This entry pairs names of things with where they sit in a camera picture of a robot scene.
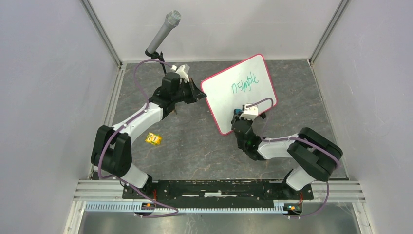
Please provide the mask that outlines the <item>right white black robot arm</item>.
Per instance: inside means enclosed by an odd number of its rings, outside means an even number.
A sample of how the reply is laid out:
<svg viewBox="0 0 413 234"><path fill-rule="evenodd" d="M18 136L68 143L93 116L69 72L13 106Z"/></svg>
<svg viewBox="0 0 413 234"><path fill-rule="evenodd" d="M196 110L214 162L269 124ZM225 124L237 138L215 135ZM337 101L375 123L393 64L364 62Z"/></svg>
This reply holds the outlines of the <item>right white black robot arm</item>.
<svg viewBox="0 0 413 234"><path fill-rule="evenodd" d="M342 149L311 128L304 127L292 136L268 138L255 134L252 123L241 117L234 117L231 122L238 148L250 159L292 158L298 164L281 186L282 195L288 199L294 199L314 181L328 181L340 166Z"/></svg>

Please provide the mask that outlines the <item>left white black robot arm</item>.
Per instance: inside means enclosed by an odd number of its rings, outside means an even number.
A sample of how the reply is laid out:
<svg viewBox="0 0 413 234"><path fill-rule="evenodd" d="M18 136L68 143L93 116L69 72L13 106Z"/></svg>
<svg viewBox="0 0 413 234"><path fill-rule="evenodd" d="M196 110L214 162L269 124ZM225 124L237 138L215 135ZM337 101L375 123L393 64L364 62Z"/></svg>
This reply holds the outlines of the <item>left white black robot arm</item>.
<svg viewBox="0 0 413 234"><path fill-rule="evenodd" d="M162 84L138 112L112 127L98 128L91 154L91 163L134 186L140 198L152 195L151 176L132 163L133 142L149 127L165 119L179 102L191 104L207 95L189 78L166 73Z"/></svg>

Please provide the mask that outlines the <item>pink framed whiteboard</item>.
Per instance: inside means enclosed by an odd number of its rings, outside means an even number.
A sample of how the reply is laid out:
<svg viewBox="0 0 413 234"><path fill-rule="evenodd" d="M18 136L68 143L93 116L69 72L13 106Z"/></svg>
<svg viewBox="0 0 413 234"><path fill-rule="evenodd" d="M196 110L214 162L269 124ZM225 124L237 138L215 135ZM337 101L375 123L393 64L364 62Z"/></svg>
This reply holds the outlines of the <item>pink framed whiteboard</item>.
<svg viewBox="0 0 413 234"><path fill-rule="evenodd" d="M231 132L234 109L258 104L259 113L277 105L278 98L262 54L253 55L201 81L201 90L222 135Z"/></svg>

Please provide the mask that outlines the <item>blue black whiteboard eraser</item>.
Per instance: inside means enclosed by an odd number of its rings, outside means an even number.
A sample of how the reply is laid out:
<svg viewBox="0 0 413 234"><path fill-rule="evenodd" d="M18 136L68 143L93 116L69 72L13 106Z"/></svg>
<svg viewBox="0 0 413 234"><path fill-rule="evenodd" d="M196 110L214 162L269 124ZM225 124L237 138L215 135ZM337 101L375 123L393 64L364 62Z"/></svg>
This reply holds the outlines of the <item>blue black whiteboard eraser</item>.
<svg viewBox="0 0 413 234"><path fill-rule="evenodd" d="M240 116L243 113L242 109L234 109L233 114L235 116Z"/></svg>

